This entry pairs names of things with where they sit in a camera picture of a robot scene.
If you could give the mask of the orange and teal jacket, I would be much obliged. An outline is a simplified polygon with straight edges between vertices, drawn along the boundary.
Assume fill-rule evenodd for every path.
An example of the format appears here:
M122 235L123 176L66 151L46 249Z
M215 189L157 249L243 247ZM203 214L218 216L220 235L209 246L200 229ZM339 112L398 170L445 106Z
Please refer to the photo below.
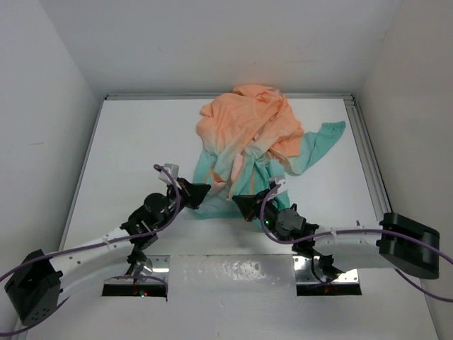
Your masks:
M200 110L196 133L202 152L193 181L211 186L194 211L199 220L240 218L232 198L255 195L274 177L300 176L342 137L343 121L306 132L286 95L262 85L243 85L223 93Z

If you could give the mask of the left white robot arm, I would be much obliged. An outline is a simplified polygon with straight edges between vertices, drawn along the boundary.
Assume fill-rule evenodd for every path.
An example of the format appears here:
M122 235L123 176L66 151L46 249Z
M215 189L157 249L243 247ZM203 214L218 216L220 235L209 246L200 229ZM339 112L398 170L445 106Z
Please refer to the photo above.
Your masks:
M95 282L128 276L144 260L144 250L185 208L198 208L211 186L177 178L166 194L152 193L119 227L81 246L45 254L38 249L2 276L5 292L21 324L31 328L71 295Z

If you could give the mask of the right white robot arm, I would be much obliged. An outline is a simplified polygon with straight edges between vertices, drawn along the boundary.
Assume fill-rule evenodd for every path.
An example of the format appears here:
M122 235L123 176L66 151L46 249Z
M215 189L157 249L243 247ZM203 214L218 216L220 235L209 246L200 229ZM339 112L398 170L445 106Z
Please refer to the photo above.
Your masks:
M440 234L435 229L394 212L384 214L371 229L327 228L310 223L291 205L279 209L270 190L255 195L235 195L244 220L257 220L269 238L307 258L325 277L360 268L392 268L416 278L439 277Z

